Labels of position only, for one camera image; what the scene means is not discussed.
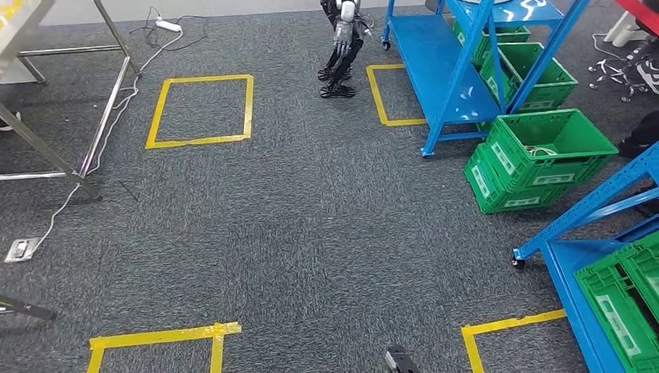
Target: floor outlet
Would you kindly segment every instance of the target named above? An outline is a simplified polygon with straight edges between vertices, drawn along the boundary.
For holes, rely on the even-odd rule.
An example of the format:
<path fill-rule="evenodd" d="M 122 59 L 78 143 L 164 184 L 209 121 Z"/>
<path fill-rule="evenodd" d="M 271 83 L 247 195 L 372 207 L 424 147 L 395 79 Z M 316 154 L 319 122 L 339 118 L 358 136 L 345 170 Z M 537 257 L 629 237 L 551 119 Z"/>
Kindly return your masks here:
<path fill-rule="evenodd" d="M 37 243 L 39 243 L 38 238 L 36 239 L 17 239 L 12 243 L 9 253 L 5 258 L 5 263 L 19 263 L 26 262 L 27 260 L 32 259 L 34 250 L 37 249 Z"/>

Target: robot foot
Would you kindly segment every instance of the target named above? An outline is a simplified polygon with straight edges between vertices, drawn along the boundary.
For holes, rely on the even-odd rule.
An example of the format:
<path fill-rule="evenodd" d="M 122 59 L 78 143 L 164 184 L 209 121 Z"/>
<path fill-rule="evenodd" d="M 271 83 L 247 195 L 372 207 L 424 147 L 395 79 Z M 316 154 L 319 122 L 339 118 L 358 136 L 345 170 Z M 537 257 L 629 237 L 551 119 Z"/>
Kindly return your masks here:
<path fill-rule="evenodd" d="M 321 82 L 326 82 L 332 78 L 334 71 L 331 68 L 324 68 L 318 70 L 318 80 Z"/>
<path fill-rule="evenodd" d="M 324 99 L 332 99 L 335 97 L 343 97 L 349 99 L 354 97 L 354 89 L 346 87 L 345 85 L 335 85 L 334 87 L 322 87 L 320 89 L 320 96 Z"/>
<path fill-rule="evenodd" d="M 343 74 L 343 77 L 341 77 L 341 80 L 350 80 L 352 78 L 352 74 L 350 73 L 352 71 L 352 68 L 350 70 L 346 71 L 345 74 Z M 324 68 L 322 70 L 318 70 L 318 80 L 321 82 L 326 82 L 332 78 L 332 75 L 334 75 L 334 70 L 331 68 Z"/>

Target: white label on crate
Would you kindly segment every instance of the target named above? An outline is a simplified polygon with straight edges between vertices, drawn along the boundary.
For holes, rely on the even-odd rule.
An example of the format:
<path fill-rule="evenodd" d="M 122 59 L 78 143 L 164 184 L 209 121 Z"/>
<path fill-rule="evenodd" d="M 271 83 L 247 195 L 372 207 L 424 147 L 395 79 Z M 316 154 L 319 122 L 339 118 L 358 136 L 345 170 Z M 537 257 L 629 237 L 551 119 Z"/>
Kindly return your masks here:
<path fill-rule="evenodd" d="M 595 297 L 595 299 L 597 300 L 601 311 L 604 312 L 604 316 L 606 316 L 608 323 L 611 324 L 611 327 L 615 332 L 615 336 L 618 337 L 618 340 L 620 341 L 620 344 L 622 344 L 622 348 L 625 349 L 627 356 L 632 357 L 634 355 L 640 354 L 640 348 L 636 345 L 632 335 L 629 334 L 629 330 L 627 329 L 627 326 L 625 326 L 625 323 L 622 322 L 620 314 L 615 310 L 615 306 L 613 305 L 613 302 L 611 302 L 611 298 L 608 295 L 598 295 Z"/>
<path fill-rule="evenodd" d="M 483 195 L 484 198 L 488 198 L 490 196 L 490 189 L 488 189 L 487 185 L 485 185 L 485 180 L 483 180 L 483 175 L 480 174 L 480 169 L 478 168 L 478 166 L 472 167 L 472 174 L 476 179 L 476 183 L 478 183 L 478 187 L 480 188 L 480 193 Z"/>
<path fill-rule="evenodd" d="M 492 89 L 492 94 L 499 99 L 499 86 L 497 85 L 497 81 L 494 80 L 493 76 L 490 76 L 487 79 L 487 86 Z"/>
<path fill-rule="evenodd" d="M 573 173 L 566 173 L 565 175 L 538 176 L 533 180 L 533 185 L 572 183 L 574 181 L 574 176 Z"/>
<path fill-rule="evenodd" d="M 504 207 L 520 207 L 520 206 L 530 206 L 532 204 L 539 204 L 540 197 L 527 198 L 525 200 L 509 200 L 506 202 Z"/>
<path fill-rule="evenodd" d="M 650 283 L 650 286 L 654 289 L 654 292 L 659 295 L 659 277 L 645 277 L 647 279 L 647 282 Z"/>
<path fill-rule="evenodd" d="M 543 109 L 552 109 L 554 107 L 554 99 L 548 99 L 546 101 L 534 101 L 532 103 L 524 103 L 521 106 L 521 110 L 543 110 Z"/>
<path fill-rule="evenodd" d="M 501 148 L 499 145 L 499 142 L 495 142 L 490 146 L 492 148 L 492 152 L 499 158 L 499 162 L 501 162 L 501 165 L 506 169 L 506 172 L 508 175 L 512 175 L 514 173 L 514 165 L 511 162 L 511 160 L 508 158 L 504 150 Z"/>

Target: blue shelving rack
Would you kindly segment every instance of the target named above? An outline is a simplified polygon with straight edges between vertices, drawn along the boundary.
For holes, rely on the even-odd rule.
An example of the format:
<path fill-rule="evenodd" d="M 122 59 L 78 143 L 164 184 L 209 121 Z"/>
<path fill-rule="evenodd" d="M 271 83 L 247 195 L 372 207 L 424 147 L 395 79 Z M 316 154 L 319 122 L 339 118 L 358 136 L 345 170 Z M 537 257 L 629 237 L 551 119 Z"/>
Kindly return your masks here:
<path fill-rule="evenodd" d="M 605 206 L 621 192 L 647 178 L 655 182 L 652 190 Z M 612 239 L 560 241 L 558 238 L 573 228 L 659 198 L 657 182 L 659 182 L 659 143 L 606 180 L 519 249 L 513 250 L 513 265 L 517 268 L 523 268 L 525 261 L 534 253 L 538 251 L 542 253 L 574 336 L 591 372 L 617 373 L 624 370 L 579 288 L 574 272 L 622 248 L 628 242 L 657 231 L 659 214 Z"/>
<path fill-rule="evenodd" d="M 499 5 L 495 5 L 494 0 L 483 0 L 479 5 L 461 0 L 438 0 L 438 12 L 434 16 L 395 16 L 395 3 L 396 0 L 389 0 L 382 45 L 389 49 L 389 34 L 392 32 L 430 127 L 421 155 L 431 157 L 438 141 L 487 136 L 486 131 L 442 134 L 445 125 L 492 121 L 502 113 L 517 112 L 588 5 L 588 0 L 574 0 L 565 15 L 548 0 L 511 0 Z M 441 16 L 445 3 L 466 32 L 463 45 Z M 493 62 L 494 76 L 500 83 L 500 102 L 492 98 L 471 64 L 481 30 L 486 25 L 490 50 L 495 57 L 498 56 L 497 26 L 547 25 L 553 30 L 544 52 L 510 103 L 505 102 L 502 92 L 499 58 L 494 58 Z"/>

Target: gray carpet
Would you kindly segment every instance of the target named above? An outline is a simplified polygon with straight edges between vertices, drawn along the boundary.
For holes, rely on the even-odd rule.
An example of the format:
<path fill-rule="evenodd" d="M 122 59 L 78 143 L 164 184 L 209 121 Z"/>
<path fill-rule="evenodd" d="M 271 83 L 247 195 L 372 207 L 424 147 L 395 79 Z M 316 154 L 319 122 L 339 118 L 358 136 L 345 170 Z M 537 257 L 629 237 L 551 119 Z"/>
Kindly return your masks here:
<path fill-rule="evenodd" d="M 381 25 L 383 9 L 372 13 Z M 581 108 L 612 141 L 656 105 L 652 96 L 622 103 L 620 86 L 588 88 L 587 67 L 600 57 L 590 35 L 618 14 L 615 4 L 593 4 L 558 54 L 581 82 L 566 107 Z M 127 33 L 142 25 L 119 26 Z M 203 22 L 183 25 L 182 43 L 195 40 Z M 474 141 L 439 144 L 438 157 L 423 162 L 425 126 L 379 123 L 364 70 L 400 59 L 377 38 L 355 63 L 357 96 L 325 101 L 316 71 L 330 52 L 331 31 L 321 12 L 212 19 L 207 32 L 146 71 L 103 167 L 90 177 L 103 201 L 77 194 L 35 260 L 0 263 L 2 293 L 60 312 L 48 324 L 2 317 L 0 371 L 83 372 L 91 337 L 235 320 L 243 332 L 225 339 L 229 373 L 383 371 L 382 353 L 394 343 L 423 372 L 467 371 L 460 326 L 560 308 L 542 260 L 518 273 L 510 250 L 623 160 L 551 208 L 485 216 L 462 175 Z M 138 61 L 154 53 L 141 32 L 128 40 Z M 110 42 L 99 25 L 57 26 L 43 28 L 31 47 Z M 120 56 L 35 63 L 50 85 L 2 87 L 0 100 L 79 164 Z M 255 78 L 250 140 L 145 150 L 163 80 L 233 74 Z M 378 71 L 378 82 L 392 119 L 419 117 L 403 71 Z M 158 139 L 240 131 L 244 85 L 173 86 Z M 0 159 L 3 173 L 48 167 L 13 134 L 0 136 Z M 3 183 L 0 249 L 43 234 L 71 187 L 65 180 Z M 575 235 L 612 235 L 638 218 L 629 212 Z M 584 370 L 565 320 L 478 336 L 477 343 L 488 371 Z M 101 371 L 208 371 L 209 345 L 111 351 Z"/>

